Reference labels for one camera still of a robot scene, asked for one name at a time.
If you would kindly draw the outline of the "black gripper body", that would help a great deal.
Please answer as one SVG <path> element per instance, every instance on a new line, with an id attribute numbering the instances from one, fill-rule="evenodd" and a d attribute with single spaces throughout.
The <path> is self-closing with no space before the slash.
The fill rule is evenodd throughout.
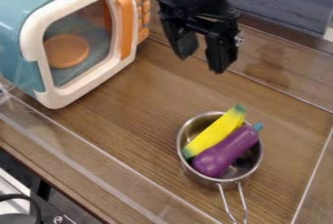
<path id="1" fill-rule="evenodd" d="M 157 0 L 169 42 L 178 45 L 186 36 L 217 32 L 230 45 L 238 43 L 240 12 L 228 0 Z"/>

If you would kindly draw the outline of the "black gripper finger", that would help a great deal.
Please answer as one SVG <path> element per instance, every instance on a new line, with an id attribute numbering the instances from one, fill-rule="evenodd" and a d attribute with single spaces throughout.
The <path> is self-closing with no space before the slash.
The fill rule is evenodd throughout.
<path id="1" fill-rule="evenodd" d="M 237 60 L 238 47 L 236 37 L 221 32 L 210 32 L 206 35 L 206 58 L 210 70 L 220 74 Z"/>
<path id="2" fill-rule="evenodd" d="M 181 59 L 186 59 L 194 54 L 200 47 L 196 32 L 188 29 L 184 21 L 169 18 L 166 15 L 161 15 L 161 22 L 176 55 Z"/>

